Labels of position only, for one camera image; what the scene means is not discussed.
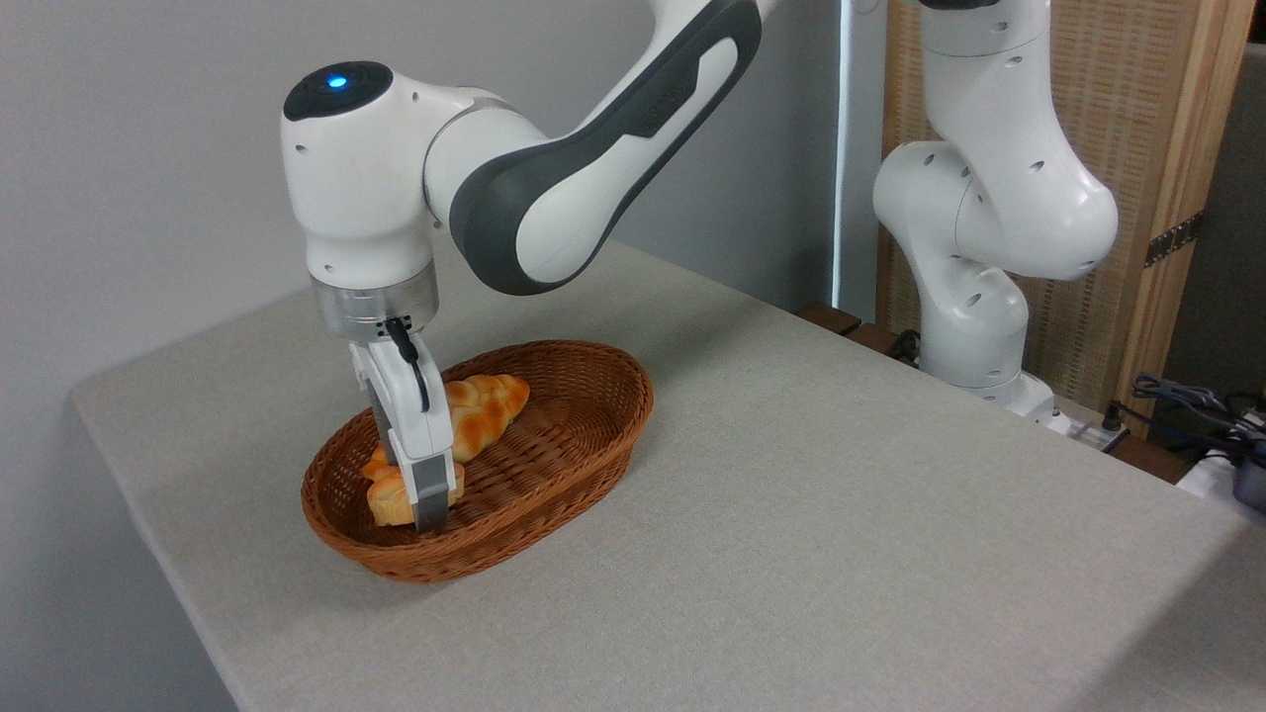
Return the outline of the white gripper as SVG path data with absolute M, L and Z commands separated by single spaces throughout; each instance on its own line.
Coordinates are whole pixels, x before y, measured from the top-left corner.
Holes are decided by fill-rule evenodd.
M 351 342 L 354 372 L 373 410 L 387 465 L 408 466 L 408 495 L 420 535 L 446 527 L 454 492 L 454 442 L 441 371 L 420 333 L 408 337 L 417 360 L 400 355 L 394 341 Z

